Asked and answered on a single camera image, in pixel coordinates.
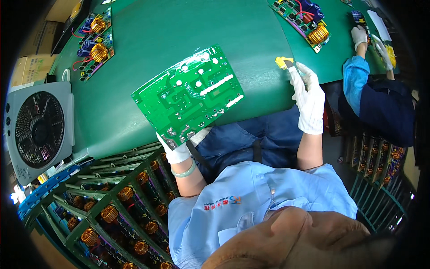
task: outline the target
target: gray fan housing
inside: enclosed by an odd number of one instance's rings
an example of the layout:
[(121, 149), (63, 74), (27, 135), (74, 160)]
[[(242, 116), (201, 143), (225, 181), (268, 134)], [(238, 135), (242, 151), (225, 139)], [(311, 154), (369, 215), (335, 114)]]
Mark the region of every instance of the gray fan housing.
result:
[[(48, 92), (52, 94), (60, 103), (64, 114), (64, 135), (59, 150), (55, 157), (41, 168), (29, 167), (24, 160), (22, 160), (15, 139), (15, 126), (18, 113), (25, 100), (37, 92)], [(4, 124), (6, 142), (9, 148), (13, 169), (21, 185), (28, 185), (54, 164), (61, 162), (72, 154), (72, 147), (74, 146), (73, 103), (74, 99), (71, 93), (71, 84), (68, 81), (26, 87), (8, 94), (6, 104), (9, 104), (9, 111), (5, 112), (4, 118), (9, 118), (10, 123), (7, 125), (7, 122), (9, 122), (9, 120), (7, 120)]]

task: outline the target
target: light blue work shirt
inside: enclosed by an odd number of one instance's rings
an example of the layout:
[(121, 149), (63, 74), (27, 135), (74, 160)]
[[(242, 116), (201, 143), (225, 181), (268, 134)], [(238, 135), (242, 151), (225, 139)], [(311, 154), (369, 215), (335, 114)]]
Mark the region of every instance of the light blue work shirt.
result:
[(267, 210), (287, 205), (352, 219), (357, 213), (330, 164), (300, 171), (245, 161), (225, 168), (200, 195), (169, 204), (172, 259), (181, 269), (200, 268), (225, 241), (261, 223)]
[(369, 64), (363, 57), (354, 56), (344, 63), (343, 69), (345, 99), (359, 117), (361, 92), (370, 73)]

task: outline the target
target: box fan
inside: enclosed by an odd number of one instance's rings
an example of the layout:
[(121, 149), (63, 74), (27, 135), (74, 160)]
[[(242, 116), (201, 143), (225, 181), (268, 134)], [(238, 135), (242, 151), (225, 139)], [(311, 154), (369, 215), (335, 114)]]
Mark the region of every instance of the box fan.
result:
[(28, 185), (69, 157), (74, 145), (70, 82), (53, 82), (10, 92), (5, 132), (18, 181)]

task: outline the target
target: forearm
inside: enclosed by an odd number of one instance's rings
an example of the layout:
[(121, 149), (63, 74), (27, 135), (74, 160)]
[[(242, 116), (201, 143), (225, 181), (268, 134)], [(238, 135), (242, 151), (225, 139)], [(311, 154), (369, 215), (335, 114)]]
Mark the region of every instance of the forearm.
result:
[(393, 70), (388, 70), (388, 71), (387, 71), (387, 79), (389, 79), (389, 80), (396, 80), (396, 79), (394, 78)]
[(297, 168), (308, 170), (323, 164), (323, 134), (303, 133), (297, 150)]
[(360, 43), (357, 46), (357, 56), (361, 56), (363, 59), (366, 59), (366, 51), (367, 51), (367, 43)]
[[(192, 164), (193, 161), (191, 157), (189, 157), (185, 161), (178, 164), (172, 164), (171, 166), (172, 170), (179, 174), (190, 169)], [(196, 169), (189, 176), (176, 177), (176, 183), (178, 184), (179, 193), (183, 197), (193, 197), (199, 195), (203, 188), (207, 185), (198, 167), (196, 167)]]

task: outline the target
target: green printed circuit board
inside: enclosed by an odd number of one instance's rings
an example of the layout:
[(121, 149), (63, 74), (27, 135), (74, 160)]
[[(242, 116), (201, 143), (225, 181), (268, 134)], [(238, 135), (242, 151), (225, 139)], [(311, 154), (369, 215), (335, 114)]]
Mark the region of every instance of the green printed circuit board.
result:
[(217, 44), (168, 68), (131, 96), (172, 150), (244, 98)]

